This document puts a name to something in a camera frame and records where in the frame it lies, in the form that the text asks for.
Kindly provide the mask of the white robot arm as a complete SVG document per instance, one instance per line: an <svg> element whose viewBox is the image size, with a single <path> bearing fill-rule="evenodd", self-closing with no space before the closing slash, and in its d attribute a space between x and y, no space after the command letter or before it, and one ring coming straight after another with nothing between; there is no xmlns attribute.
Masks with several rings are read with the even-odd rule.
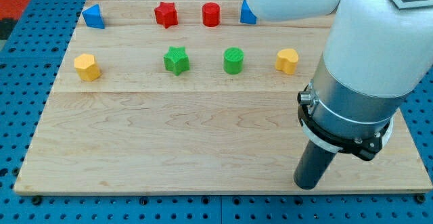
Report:
<svg viewBox="0 0 433 224"><path fill-rule="evenodd" d="M309 138L304 159L338 152L371 160L392 133L393 117L432 66L432 8L391 0L246 0L261 20L334 14L315 74L298 95Z"/></svg>

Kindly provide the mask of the blue block behind arm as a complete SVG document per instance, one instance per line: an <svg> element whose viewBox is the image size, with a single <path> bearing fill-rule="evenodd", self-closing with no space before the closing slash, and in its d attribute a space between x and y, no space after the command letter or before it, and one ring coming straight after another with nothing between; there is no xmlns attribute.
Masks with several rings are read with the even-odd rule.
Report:
<svg viewBox="0 0 433 224"><path fill-rule="evenodd" d="M240 22L243 24L253 24L257 22L257 17L252 13L247 1L243 0L240 9Z"/></svg>

